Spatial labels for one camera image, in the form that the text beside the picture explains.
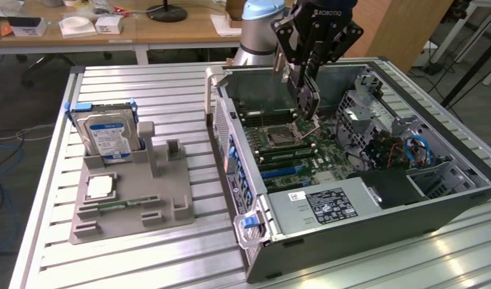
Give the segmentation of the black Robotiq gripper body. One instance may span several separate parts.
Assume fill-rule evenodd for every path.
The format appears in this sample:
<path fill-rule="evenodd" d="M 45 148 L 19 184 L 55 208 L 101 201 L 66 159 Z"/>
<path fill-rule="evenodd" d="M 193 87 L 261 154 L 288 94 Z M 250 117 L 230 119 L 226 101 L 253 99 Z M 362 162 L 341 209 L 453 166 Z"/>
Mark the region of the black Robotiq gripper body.
<path fill-rule="evenodd" d="M 292 15 L 301 39 L 306 42 L 314 23 L 320 27 L 329 27 L 332 23 L 349 24 L 353 20 L 357 0 L 297 1 Z"/>

